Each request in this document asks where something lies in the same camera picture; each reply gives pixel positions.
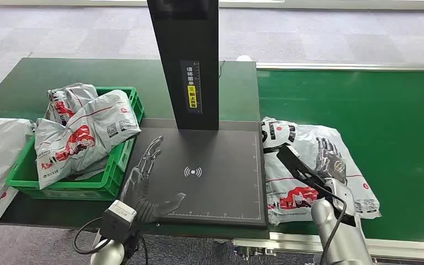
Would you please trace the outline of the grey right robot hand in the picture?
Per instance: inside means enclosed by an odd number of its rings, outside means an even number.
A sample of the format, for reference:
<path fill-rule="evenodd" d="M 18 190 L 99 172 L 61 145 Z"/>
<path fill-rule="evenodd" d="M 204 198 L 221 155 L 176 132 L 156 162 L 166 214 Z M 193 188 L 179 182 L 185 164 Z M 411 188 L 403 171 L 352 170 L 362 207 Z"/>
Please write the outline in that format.
<path fill-rule="evenodd" d="M 335 144 L 326 138 L 316 138 L 318 153 L 315 172 L 323 178 L 333 178 L 347 184 L 346 163 Z"/>

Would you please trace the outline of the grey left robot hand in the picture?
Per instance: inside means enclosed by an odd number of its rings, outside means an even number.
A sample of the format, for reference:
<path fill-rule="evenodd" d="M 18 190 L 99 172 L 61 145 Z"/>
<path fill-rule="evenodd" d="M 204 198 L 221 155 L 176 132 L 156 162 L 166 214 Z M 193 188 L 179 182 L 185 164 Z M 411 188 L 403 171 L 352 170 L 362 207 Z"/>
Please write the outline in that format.
<path fill-rule="evenodd" d="M 161 154 L 159 146 L 162 141 L 162 135 L 151 141 L 138 164 L 131 169 L 119 195 L 120 201 L 136 211 L 136 221 L 146 224 L 177 210 L 187 196 L 180 192 L 174 198 L 161 203 L 155 203 L 147 197 L 151 171 L 156 158 Z"/>

